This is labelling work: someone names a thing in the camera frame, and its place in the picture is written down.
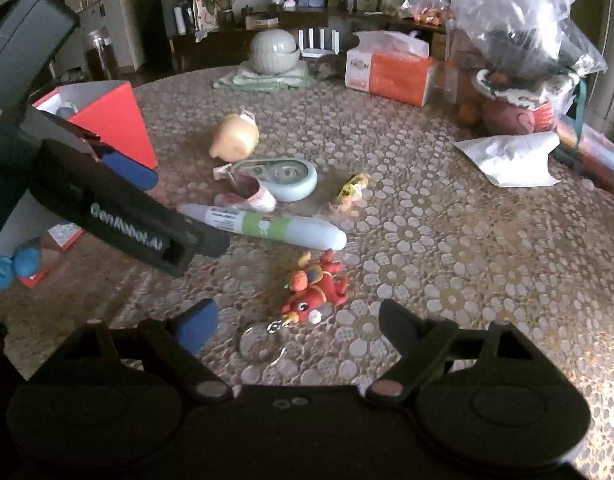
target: bottle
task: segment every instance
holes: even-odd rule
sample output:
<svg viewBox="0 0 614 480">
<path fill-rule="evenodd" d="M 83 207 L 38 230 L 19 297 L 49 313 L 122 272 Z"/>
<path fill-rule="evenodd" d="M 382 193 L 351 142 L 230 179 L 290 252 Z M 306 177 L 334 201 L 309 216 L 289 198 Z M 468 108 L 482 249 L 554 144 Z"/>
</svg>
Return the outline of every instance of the bottle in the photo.
<svg viewBox="0 0 614 480">
<path fill-rule="evenodd" d="M 185 25 L 185 20 L 183 19 L 183 9 L 182 7 L 174 7 L 174 19 L 176 21 L 176 31 L 179 36 L 184 36 L 187 34 L 187 25 Z"/>
<path fill-rule="evenodd" d="M 118 79 L 118 63 L 107 27 L 92 30 L 83 39 L 85 62 L 92 80 Z"/>
<path fill-rule="evenodd" d="M 270 216 L 201 204 L 183 204 L 178 211 L 222 231 L 278 240 L 308 249 L 340 251 L 347 235 L 335 225 L 304 216 Z"/>
</svg>

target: glass jar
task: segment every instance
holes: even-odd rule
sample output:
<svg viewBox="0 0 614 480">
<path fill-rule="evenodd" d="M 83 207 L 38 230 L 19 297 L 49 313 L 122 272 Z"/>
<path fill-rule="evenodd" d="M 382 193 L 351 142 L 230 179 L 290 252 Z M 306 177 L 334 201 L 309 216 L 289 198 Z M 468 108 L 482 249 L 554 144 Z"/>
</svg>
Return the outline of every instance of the glass jar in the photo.
<svg viewBox="0 0 614 480">
<path fill-rule="evenodd" d="M 118 79 L 118 63 L 107 27 L 87 33 L 83 39 L 85 62 L 92 80 Z"/>
</svg>

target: red dragon toy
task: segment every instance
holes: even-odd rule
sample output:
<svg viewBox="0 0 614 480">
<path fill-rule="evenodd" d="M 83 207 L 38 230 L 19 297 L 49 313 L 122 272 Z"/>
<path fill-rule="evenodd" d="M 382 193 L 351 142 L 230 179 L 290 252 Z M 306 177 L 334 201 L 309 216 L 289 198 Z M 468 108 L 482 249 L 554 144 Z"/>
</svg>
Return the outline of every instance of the red dragon toy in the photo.
<svg viewBox="0 0 614 480">
<path fill-rule="evenodd" d="M 287 322 L 312 320 L 314 316 L 310 314 L 321 304 L 331 303 L 339 306 L 347 301 L 349 279 L 346 276 L 341 278 L 332 276 L 342 269 L 342 264 L 335 262 L 333 255 L 331 249 L 327 250 L 317 264 L 311 265 L 309 253 L 305 253 L 299 260 L 298 265 L 301 270 L 292 273 L 289 286 L 293 295 L 281 309 Z"/>
</svg>

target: white ceramic pot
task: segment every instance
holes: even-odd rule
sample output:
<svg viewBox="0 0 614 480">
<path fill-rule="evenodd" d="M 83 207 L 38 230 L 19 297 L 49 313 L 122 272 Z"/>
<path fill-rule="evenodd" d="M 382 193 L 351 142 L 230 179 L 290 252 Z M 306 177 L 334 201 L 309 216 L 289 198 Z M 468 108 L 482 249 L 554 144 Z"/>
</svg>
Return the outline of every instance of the white ceramic pot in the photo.
<svg viewBox="0 0 614 480">
<path fill-rule="evenodd" d="M 259 32 L 249 46 L 249 60 L 259 74 L 277 75 L 292 70 L 301 56 L 296 40 L 286 30 Z"/>
<path fill-rule="evenodd" d="M 259 74 L 278 75 L 293 70 L 300 56 L 299 49 L 293 52 L 255 52 L 250 61 Z"/>
</svg>

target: barcode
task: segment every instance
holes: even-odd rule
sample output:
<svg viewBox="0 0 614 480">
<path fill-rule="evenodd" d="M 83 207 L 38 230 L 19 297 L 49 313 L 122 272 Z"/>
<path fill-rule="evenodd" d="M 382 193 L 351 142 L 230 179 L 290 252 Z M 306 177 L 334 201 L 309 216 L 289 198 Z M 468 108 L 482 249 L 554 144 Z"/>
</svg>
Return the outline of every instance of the barcode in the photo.
<svg viewBox="0 0 614 480">
<path fill-rule="evenodd" d="M 213 225 L 217 229 L 222 229 L 223 231 L 235 231 L 236 229 L 236 218 L 237 214 L 232 213 L 227 209 L 214 209 L 211 213 L 211 220 L 207 223 Z"/>
</svg>

